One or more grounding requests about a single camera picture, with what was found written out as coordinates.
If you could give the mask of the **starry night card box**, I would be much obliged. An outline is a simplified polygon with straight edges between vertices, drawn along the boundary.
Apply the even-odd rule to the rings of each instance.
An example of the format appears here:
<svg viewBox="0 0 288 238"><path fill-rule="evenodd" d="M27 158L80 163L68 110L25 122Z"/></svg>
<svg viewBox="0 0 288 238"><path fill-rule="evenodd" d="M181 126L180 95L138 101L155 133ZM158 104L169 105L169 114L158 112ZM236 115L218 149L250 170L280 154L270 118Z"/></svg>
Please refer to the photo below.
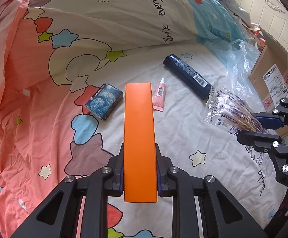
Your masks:
<svg viewBox="0 0 288 238"><path fill-rule="evenodd" d="M105 83L84 106L95 117L106 120L122 99L123 92L121 90Z"/></svg>

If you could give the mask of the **orange white plastic wrapper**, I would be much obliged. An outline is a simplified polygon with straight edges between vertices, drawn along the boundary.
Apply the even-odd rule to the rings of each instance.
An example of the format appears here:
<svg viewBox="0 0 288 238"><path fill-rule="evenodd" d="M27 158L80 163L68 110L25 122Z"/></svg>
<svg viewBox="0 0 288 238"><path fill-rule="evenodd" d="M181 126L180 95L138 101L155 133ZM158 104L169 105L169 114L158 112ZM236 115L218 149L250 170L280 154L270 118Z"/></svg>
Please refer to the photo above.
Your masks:
<svg viewBox="0 0 288 238"><path fill-rule="evenodd" d="M263 50L266 41L264 38L259 37L259 34L261 32L261 28L259 24L251 24L250 26L244 25L244 28L246 29L248 35L246 37L247 42L249 42L251 45L256 47L259 50Z"/></svg>

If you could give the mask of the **clear packet of sticks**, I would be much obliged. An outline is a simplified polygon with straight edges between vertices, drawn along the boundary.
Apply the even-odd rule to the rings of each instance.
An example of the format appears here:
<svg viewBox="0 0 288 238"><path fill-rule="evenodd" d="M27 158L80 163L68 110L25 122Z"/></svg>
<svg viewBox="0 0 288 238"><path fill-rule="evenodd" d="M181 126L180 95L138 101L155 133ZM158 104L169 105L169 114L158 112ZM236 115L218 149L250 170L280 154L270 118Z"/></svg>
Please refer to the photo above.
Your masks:
<svg viewBox="0 0 288 238"><path fill-rule="evenodd" d="M237 136L241 131L264 133L267 129L254 117L249 105L225 86L226 76L215 81L201 112L203 121Z"/></svg>

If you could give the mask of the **cartoon star print duvet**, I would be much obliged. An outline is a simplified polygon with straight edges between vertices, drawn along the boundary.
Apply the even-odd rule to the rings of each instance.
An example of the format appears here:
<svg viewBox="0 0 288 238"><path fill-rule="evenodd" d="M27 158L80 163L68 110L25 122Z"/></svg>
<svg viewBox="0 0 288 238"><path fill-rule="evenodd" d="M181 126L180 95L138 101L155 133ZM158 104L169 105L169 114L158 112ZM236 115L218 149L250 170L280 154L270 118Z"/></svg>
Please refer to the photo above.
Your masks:
<svg viewBox="0 0 288 238"><path fill-rule="evenodd" d="M108 83L164 77L154 113L161 153L216 176L266 227L285 196L268 156L201 118L203 102L163 66L173 53L213 83L243 35L216 0L0 0L0 233L10 237L67 175L103 167L123 142L124 104L106 120L85 103Z"/></svg>

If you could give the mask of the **pink tube with white cap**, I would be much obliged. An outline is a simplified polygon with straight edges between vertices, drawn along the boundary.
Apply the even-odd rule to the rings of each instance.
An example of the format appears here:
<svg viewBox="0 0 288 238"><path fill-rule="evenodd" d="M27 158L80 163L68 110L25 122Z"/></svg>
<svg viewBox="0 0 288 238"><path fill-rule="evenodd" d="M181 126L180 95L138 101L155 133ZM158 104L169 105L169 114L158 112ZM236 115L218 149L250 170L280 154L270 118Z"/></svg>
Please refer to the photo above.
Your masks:
<svg viewBox="0 0 288 238"><path fill-rule="evenodd" d="M152 98L153 109L163 112L164 101L165 101L165 82L164 82L164 77L162 77Z"/></svg>

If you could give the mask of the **brown cardboard shipping box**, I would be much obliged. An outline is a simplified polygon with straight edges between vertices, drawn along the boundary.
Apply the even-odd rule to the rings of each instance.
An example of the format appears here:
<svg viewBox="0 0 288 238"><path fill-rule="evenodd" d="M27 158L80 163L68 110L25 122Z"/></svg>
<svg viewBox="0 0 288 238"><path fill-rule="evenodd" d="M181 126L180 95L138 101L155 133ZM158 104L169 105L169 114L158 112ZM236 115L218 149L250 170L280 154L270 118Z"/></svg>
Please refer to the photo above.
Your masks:
<svg viewBox="0 0 288 238"><path fill-rule="evenodd" d="M288 98L288 52L266 31L262 31L266 45L251 70L249 80L265 108L272 112L280 99ZM282 138L288 126L275 130Z"/></svg>

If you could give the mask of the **clear plastic bag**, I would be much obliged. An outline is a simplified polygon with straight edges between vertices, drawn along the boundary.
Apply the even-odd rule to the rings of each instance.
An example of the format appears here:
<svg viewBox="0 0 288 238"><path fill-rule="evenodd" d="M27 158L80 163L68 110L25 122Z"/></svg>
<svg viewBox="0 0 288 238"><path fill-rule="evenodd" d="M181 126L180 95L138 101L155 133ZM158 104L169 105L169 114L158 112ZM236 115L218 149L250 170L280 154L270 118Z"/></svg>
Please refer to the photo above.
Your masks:
<svg viewBox="0 0 288 238"><path fill-rule="evenodd" d="M229 89L251 107L261 105L257 91L249 77L261 52L251 44L240 39L228 46L227 78Z"/></svg>

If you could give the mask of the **orange cardboard box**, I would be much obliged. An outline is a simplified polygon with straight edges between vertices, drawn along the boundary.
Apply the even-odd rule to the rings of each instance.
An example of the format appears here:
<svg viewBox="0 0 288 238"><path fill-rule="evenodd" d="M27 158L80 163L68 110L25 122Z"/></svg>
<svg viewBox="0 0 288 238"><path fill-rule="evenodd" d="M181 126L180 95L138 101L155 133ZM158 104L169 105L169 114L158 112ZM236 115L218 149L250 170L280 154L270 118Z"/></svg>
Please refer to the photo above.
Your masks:
<svg viewBox="0 0 288 238"><path fill-rule="evenodd" d="M151 83L128 83L124 107L124 201L157 202Z"/></svg>

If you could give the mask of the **dark blue bottle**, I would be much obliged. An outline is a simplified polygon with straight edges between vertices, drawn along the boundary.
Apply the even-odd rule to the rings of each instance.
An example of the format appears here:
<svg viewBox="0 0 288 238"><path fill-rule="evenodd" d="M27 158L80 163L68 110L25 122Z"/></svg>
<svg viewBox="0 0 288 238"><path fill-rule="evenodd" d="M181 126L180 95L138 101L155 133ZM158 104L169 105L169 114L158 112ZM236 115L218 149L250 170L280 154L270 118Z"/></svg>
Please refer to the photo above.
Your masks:
<svg viewBox="0 0 288 238"><path fill-rule="evenodd" d="M163 64L183 81L201 100L209 97L211 84L175 54L169 54Z"/></svg>

